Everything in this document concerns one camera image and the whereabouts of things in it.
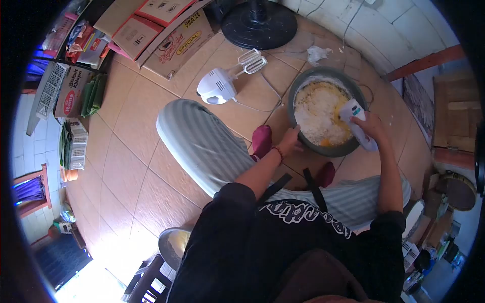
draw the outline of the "foot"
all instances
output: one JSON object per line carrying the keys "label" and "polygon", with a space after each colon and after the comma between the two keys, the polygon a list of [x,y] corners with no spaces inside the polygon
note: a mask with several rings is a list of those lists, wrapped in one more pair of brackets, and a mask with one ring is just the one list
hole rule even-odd
{"label": "foot", "polygon": [[268,125],[261,125],[253,132],[254,155],[259,159],[263,158],[271,150],[273,144],[271,134],[271,127]]}
{"label": "foot", "polygon": [[332,162],[327,162],[315,176],[315,183],[319,187],[329,186],[335,177],[335,167]]}

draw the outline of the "metal bowl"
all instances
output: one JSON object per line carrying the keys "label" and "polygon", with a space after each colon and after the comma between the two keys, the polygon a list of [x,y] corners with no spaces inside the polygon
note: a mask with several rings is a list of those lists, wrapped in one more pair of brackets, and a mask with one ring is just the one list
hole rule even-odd
{"label": "metal bowl", "polygon": [[171,234],[176,233],[188,233],[190,234],[193,230],[194,226],[191,224],[184,224],[181,227],[171,227],[167,228],[160,235],[158,236],[158,249],[162,258],[167,262],[167,264],[175,269],[178,270],[180,263],[182,261],[182,256],[177,254],[177,250],[174,249],[172,244],[169,241]]}
{"label": "metal bowl", "polygon": [[[308,84],[306,82],[308,82],[309,79],[318,80],[318,78],[333,78],[338,80],[340,83],[342,83],[343,88],[349,93],[350,97],[355,99],[363,109],[368,110],[367,102],[365,101],[362,91],[357,83],[355,83],[350,77],[331,67],[313,67],[296,77],[295,81],[293,81],[293,84],[291,85],[290,94],[288,95],[288,117],[292,127],[296,126],[295,110],[293,105],[296,94]],[[345,143],[333,147],[315,145],[310,142],[301,131],[298,134],[298,138],[303,144],[308,146],[317,154],[332,158],[346,156],[359,147],[359,142],[355,137],[352,137]]]}

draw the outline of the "electric hand mixer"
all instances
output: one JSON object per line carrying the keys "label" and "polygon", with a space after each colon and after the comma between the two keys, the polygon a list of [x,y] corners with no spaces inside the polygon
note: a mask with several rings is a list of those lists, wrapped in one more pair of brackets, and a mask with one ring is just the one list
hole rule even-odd
{"label": "electric hand mixer", "polygon": [[[239,75],[254,74],[262,69],[268,61],[257,49],[252,49],[238,58],[238,63],[229,69],[215,68],[206,74],[197,86],[197,94],[208,104],[223,104],[235,99],[236,89],[232,82]],[[242,71],[236,74],[232,70],[242,66]]]}

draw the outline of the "white plastic bottle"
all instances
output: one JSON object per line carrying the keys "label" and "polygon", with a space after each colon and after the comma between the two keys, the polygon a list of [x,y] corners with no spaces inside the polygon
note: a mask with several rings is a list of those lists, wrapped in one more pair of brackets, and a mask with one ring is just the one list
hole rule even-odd
{"label": "white plastic bottle", "polygon": [[366,134],[360,128],[360,126],[350,122],[351,116],[357,117],[363,121],[366,120],[364,109],[359,105],[359,103],[355,99],[350,99],[349,101],[347,101],[347,103],[345,103],[340,108],[339,115],[340,115],[340,119],[349,126],[355,138],[365,150],[368,150],[368,151],[377,150],[377,143],[375,142],[375,140],[366,136]]}

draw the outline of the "white plastic basket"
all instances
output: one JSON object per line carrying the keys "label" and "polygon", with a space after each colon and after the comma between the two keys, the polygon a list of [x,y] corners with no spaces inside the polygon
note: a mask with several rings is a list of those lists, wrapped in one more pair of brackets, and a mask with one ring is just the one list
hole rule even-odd
{"label": "white plastic basket", "polygon": [[77,118],[69,118],[69,125],[73,135],[69,169],[84,169],[89,134]]}
{"label": "white plastic basket", "polygon": [[67,65],[62,65],[60,63],[49,63],[49,67],[46,69],[46,73],[50,72],[49,78],[43,88],[39,87],[41,96],[39,99],[39,104],[37,105],[37,111],[35,115],[41,119],[47,120],[54,104],[57,101],[59,95],[59,89],[61,88],[62,82],[68,70]]}

